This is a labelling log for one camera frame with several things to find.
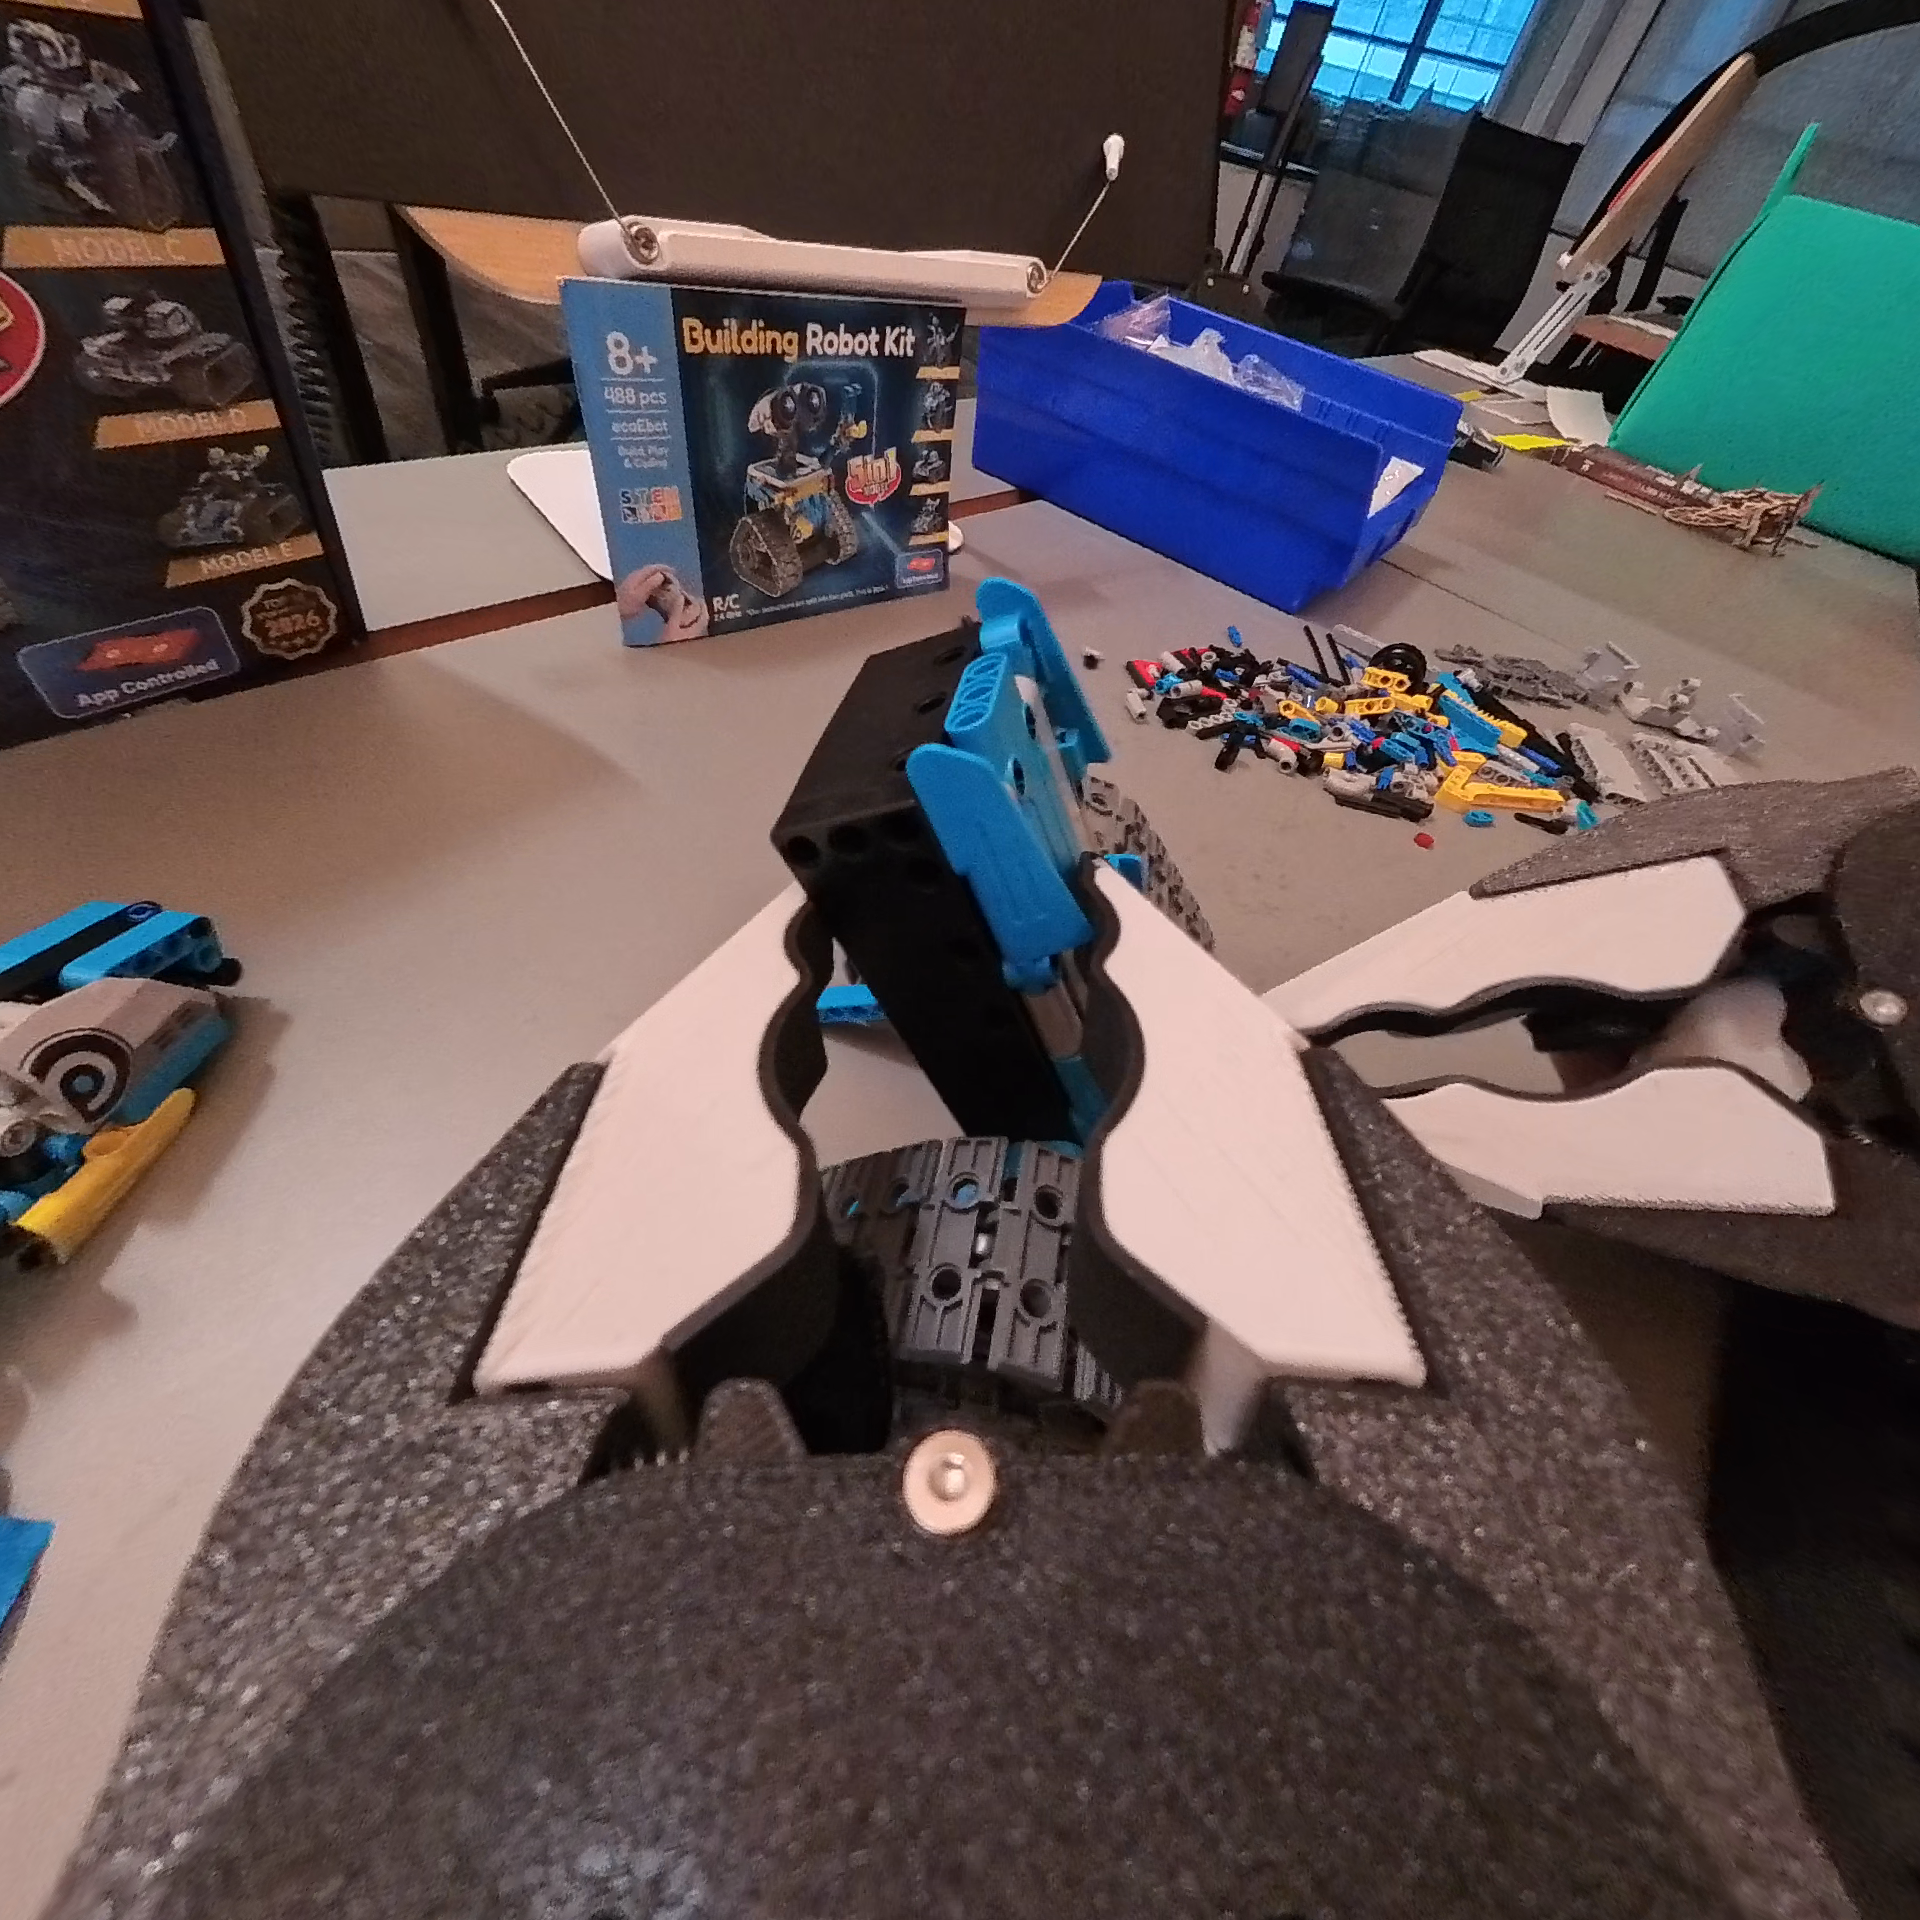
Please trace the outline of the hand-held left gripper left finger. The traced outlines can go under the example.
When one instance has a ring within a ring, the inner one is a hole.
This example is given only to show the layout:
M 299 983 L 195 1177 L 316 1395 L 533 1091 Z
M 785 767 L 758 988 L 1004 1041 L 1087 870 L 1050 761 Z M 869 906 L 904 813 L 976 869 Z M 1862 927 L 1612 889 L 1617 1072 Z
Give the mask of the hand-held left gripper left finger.
M 788 884 L 616 1032 L 475 1360 L 475 1395 L 623 1390 L 657 1446 L 771 1380 L 804 1443 L 889 1435 L 874 1283 L 846 1258 L 804 1113 L 830 1058 L 830 929 Z

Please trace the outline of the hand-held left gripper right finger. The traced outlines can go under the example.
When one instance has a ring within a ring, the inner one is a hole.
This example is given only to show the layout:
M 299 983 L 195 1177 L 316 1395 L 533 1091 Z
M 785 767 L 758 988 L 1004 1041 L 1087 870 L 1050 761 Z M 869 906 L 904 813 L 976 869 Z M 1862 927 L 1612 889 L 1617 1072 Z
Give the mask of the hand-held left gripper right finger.
M 1080 869 L 1079 1331 L 1124 1383 L 1172 1380 L 1240 1453 L 1283 1380 L 1425 1386 L 1307 1041 L 1118 869 Z

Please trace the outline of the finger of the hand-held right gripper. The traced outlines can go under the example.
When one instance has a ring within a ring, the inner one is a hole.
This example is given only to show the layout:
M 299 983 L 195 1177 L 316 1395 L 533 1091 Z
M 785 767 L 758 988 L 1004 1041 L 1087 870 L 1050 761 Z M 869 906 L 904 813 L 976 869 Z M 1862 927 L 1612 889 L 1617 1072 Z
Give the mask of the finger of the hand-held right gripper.
M 1781 1215 L 1839 1206 L 1824 1129 L 1738 1064 L 1661 1064 L 1557 1096 L 1439 1076 L 1382 1099 L 1471 1198 L 1518 1219 L 1554 1206 Z
M 1523 891 L 1455 891 L 1280 983 L 1265 1002 L 1311 1037 L 1433 1034 L 1562 988 L 1656 1002 L 1709 983 L 1748 904 L 1711 855 Z

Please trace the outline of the pile of small brick parts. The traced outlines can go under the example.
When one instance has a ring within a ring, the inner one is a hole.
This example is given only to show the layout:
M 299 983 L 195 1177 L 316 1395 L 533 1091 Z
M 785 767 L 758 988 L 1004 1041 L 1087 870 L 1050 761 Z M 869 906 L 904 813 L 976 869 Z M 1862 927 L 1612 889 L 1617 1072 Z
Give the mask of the pile of small brick parts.
M 1562 669 L 1475 646 L 1425 652 L 1352 626 L 1307 626 L 1303 659 L 1265 655 L 1229 626 L 1216 646 L 1126 664 L 1126 715 L 1202 742 L 1219 771 L 1262 761 L 1419 830 L 1448 817 L 1542 835 L 1740 782 L 1759 719 L 1734 695 L 1711 720 L 1697 691 L 1697 678 L 1647 691 L 1620 646 Z

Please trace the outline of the blue grey tracked toy robot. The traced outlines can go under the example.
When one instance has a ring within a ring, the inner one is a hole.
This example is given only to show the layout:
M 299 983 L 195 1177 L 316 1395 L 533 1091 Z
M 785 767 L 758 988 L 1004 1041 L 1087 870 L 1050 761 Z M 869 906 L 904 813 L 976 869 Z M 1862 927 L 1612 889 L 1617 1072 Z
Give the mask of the blue grey tracked toy robot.
M 1109 754 L 1043 599 L 994 579 L 954 631 L 862 664 L 771 832 L 854 975 L 819 1023 L 883 1023 L 971 1140 L 901 1150 L 889 1188 L 832 1202 L 892 1269 L 896 1366 L 1091 1419 L 1120 1390 L 1066 1278 L 1108 1110 L 1084 1052 L 1084 857 L 1213 948 L 1161 832 L 1098 772 Z

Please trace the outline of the light grey desk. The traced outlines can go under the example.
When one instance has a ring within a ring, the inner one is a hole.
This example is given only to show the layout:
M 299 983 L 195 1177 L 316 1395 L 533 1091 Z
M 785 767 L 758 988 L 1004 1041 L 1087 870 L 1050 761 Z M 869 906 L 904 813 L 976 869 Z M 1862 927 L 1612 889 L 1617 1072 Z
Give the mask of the light grey desk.
M 859 659 L 981 573 L 1108 655 L 1113 781 L 1252 988 L 1542 845 L 1449 827 L 1420 852 L 1126 720 L 1133 649 L 1292 623 L 1017 494 L 966 499 L 942 599 L 638 652 L 499 455 L 331 488 L 377 623 L 343 665 L 3 754 L 3 932 L 158 898 L 244 963 L 132 1207 L 3 1280 L 8 1498 L 57 1526 L 3 1657 L 3 1915 L 59 1886 L 181 1575 L 335 1316 L 566 1064 L 771 900 L 771 820 Z

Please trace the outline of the brown toy skeleton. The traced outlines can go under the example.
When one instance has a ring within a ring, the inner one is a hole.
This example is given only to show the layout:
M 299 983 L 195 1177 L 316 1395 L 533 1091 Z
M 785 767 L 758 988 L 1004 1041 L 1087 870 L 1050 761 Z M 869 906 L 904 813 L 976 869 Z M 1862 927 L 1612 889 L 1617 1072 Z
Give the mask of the brown toy skeleton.
M 1545 459 L 1596 484 L 1608 496 L 1740 552 L 1781 555 L 1813 512 L 1824 487 L 1709 487 L 1697 469 L 1668 474 L 1604 444 L 1557 444 Z

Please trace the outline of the teal board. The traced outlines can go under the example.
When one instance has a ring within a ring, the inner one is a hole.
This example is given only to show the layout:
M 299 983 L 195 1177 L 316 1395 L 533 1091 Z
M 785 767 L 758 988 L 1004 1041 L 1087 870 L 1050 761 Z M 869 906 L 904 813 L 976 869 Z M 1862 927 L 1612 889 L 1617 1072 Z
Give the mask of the teal board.
M 1815 494 L 1824 536 L 1914 565 L 1917 225 L 1804 197 L 1815 136 L 1809 125 L 1610 447 L 1723 494 Z

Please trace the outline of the white and yellow papers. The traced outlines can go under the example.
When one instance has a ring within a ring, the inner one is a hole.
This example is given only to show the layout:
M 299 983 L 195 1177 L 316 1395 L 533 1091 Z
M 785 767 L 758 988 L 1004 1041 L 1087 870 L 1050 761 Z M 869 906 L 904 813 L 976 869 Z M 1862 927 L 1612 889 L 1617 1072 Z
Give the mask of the white and yellow papers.
M 1419 348 L 1410 359 L 1445 377 L 1445 392 L 1462 405 L 1467 436 L 1497 455 L 1550 456 L 1610 439 L 1612 417 L 1594 392 L 1498 377 L 1498 367 L 1455 348 Z

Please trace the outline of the robot head brick assembly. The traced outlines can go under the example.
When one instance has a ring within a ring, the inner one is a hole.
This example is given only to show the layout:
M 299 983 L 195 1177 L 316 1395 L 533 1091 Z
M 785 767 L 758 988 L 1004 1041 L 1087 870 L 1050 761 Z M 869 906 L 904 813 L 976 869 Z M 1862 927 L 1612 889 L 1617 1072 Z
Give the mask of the robot head brick assembly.
M 3 942 L 3 1274 L 73 1261 L 181 1140 L 238 975 L 212 918 L 160 900 Z

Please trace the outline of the blue plastic bin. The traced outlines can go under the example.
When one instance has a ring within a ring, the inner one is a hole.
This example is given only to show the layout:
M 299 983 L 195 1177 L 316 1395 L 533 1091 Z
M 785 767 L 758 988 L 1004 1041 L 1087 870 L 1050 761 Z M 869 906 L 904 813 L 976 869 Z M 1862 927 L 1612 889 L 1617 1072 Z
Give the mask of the blue plastic bin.
M 1428 512 L 1460 397 L 1358 359 L 1172 300 L 1165 332 L 1221 332 L 1303 392 L 1291 407 L 1102 325 L 1105 279 L 1071 322 L 976 332 L 975 468 L 1231 584 L 1307 611 L 1382 562 Z

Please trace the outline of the clear bags of parts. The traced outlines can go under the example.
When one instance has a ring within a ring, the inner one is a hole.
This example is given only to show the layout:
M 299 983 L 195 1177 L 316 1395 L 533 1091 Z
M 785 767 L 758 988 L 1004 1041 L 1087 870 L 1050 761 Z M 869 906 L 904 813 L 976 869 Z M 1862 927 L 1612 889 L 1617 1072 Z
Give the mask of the clear bags of parts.
M 1320 407 L 1320 414 L 1325 414 L 1325 422 L 1332 422 L 1332 410 L 1336 410 L 1332 392 L 1324 392 L 1320 384 L 1317 387 L 1303 384 L 1301 377 L 1283 373 L 1266 351 L 1252 348 L 1252 351 L 1234 357 L 1219 325 L 1206 325 L 1197 332 L 1193 341 L 1180 341 L 1170 325 L 1172 325 L 1172 298 L 1138 300 L 1138 302 L 1126 302 L 1124 309 L 1093 322 L 1093 328 L 1105 338 L 1126 341 L 1126 347 L 1144 348 L 1149 357 L 1163 357 L 1177 367 L 1185 367 L 1189 373 L 1221 377 L 1221 383 L 1234 384 L 1239 392 L 1269 397 L 1269 402 L 1283 405 L 1286 410 L 1307 414 L 1311 402 L 1312 402 L 1312 407 Z M 1375 520 L 1384 508 L 1390 508 L 1399 503 L 1399 496 L 1428 474 L 1428 468 L 1432 463 L 1407 459 L 1402 455 L 1389 455 L 1384 468 L 1377 474 L 1377 484 L 1372 488 L 1367 517 Z

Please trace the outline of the white paper sheet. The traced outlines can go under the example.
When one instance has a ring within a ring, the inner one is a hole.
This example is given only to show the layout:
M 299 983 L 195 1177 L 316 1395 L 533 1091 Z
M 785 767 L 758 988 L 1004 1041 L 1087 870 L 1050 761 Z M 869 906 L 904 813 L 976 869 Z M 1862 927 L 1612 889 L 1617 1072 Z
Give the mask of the white paper sheet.
M 518 451 L 507 459 L 509 487 L 553 525 L 577 562 L 611 584 L 611 543 L 589 444 Z

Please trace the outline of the beige black curved stand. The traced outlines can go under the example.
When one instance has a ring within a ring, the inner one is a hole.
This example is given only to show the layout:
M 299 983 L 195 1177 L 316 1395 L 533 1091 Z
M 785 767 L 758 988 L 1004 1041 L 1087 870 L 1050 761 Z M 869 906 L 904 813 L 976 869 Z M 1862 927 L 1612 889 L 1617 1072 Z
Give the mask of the beige black curved stand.
M 1770 70 L 1846 39 L 1912 27 L 1914 18 L 1917 12 L 1906 4 L 1831 4 L 1770 28 L 1711 79 L 1697 80 L 1647 136 L 1589 225 L 1562 253 L 1554 265 L 1554 300 L 1504 357 L 1497 373 L 1484 376 L 1484 384 L 1517 392 L 1535 367 L 1547 362 L 1570 338 L 1596 292 L 1620 277 L 1620 261 L 1633 240 L 1647 239 L 1667 217 L 1683 181 L 1714 149 L 1719 136 Z

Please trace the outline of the black monitor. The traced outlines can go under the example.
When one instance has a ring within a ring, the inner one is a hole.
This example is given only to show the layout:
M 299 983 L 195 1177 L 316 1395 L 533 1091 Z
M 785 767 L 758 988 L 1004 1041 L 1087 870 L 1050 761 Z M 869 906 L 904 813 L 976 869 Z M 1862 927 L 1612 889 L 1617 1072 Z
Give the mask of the black monitor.
M 1389 113 L 1355 158 L 1325 159 L 1265 322 L 1342 357 L 1485 357 L 1523 309 L 1582 143 L 1481 110 Z

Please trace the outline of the small robot kit box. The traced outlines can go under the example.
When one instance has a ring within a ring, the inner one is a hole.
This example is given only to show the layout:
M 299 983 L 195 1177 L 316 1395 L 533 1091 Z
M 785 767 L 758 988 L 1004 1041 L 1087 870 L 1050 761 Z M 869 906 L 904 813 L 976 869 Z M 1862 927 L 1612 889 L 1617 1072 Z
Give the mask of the small robot kit box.
M 963 307 L 562 283 L 632 649 L 947 587 Z

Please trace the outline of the large robot kit box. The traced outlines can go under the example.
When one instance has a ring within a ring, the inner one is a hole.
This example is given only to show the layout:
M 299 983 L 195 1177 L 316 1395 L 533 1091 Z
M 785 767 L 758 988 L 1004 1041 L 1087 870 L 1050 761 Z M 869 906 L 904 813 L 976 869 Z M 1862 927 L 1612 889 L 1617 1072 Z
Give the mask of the large robot kit box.
M 181 4 L 3 4 L 3 747 L 363 632 Z

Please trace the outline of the white tipped rod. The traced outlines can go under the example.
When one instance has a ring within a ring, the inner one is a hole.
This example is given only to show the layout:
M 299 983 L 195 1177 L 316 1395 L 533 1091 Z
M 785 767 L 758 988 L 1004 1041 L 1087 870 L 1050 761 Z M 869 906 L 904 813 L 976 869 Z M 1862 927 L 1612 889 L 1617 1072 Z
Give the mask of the white tipped rod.
M 1109 129 L 1102 140 L 1102 181 L 1098 181 L 1098 190 L 1091 197 L 1087 212 L 1079 217 L 1069 246 L 1056 258 L 1056 265 L 1050 270 L 1050 279 L 1059 279 L 1066 273 L 1066 269 L 1069 269 L 1071 253 L 1079 250 L 1080 239 L 1087 236 L 1093 214 L 1102 212 L 1102 207 L 1108 203 L 1113 181 L 1120 180 L 1124 158 L 1126 158 L 1126 140 L 1124 140 L 1124 134 Z
M 571 158 L 582 163 L 582 174 L 589 175 L 589 186 L 592 186 L 596 199 L 600 203 L 604 214 L 615 222 L 615 229 L 622 229 L 622 207 L 615 203 L 604 175 L 599 174 L 596 159 L 589 158 L 586 140 L 571 129 L 571 119 L 566 118 L 560 95 L 542 79 L 539 61 L 533 60 L 513 17 L 507 12 L 507 4 L 486 4 L 486 8 L 495 12 L 499 32 L 507 35 L 507 43 L 509 43 L 517 61 L 522 66 L 522 70 L 529 76 L 533 88 L 539 92 L 539 101 L 546 105 L 548 118 L 562 129 Z

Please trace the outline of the brown cardboard sheet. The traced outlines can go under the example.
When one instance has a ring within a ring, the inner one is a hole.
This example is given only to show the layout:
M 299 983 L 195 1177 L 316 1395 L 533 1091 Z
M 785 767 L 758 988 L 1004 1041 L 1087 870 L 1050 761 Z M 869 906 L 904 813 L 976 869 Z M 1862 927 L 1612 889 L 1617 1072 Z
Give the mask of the brown cardboard sheet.
M 571 277 L 592 277 L 582 270 L 577 261 L 577 230 L 586 225 L 576 222 L 548 222 L 533 214 L 496 214 L 496 212 L 456 212 L 456 208 L 427 208 L 427 207 L 405 207 L 405 225 L 417 239 L 424 239 L 436 250 L 443 253 L 451 269 L 460 273 L 507 292 L 513 300 L 529 302 L 560 302 L 560 291 Z M 1079 319 L 1091 300 L 1102 292 L 1098 273 L 1066 270 L 1038 300 L 1025 300 L 1021 307 L 963 307 L 975 322 L 1013 322 L 1013 325 L 1052 325 Z

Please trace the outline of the white bar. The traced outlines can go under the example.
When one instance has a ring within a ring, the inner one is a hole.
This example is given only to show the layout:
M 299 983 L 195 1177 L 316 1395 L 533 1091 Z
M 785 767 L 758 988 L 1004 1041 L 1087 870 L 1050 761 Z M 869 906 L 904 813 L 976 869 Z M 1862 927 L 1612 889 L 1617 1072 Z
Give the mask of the white bar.
M 1021 307 L 1052 283 L 1043 258 L 1013 250 L 886 250 L 793 240 L 723 222 L 622 214 L 577 230 L 592 277 L 732 291 L 846 292 L 960 307 Z

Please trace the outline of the black partition panel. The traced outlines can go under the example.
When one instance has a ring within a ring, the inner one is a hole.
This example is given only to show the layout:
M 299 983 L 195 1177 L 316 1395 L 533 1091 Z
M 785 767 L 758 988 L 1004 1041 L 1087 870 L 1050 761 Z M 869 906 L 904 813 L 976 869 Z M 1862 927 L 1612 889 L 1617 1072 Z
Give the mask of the black partition panel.
M 607 217 L 486 4 L 207 4 L 272 192 Z M 1231 4 L 507 4 L 626 214 L 1189 279 Z

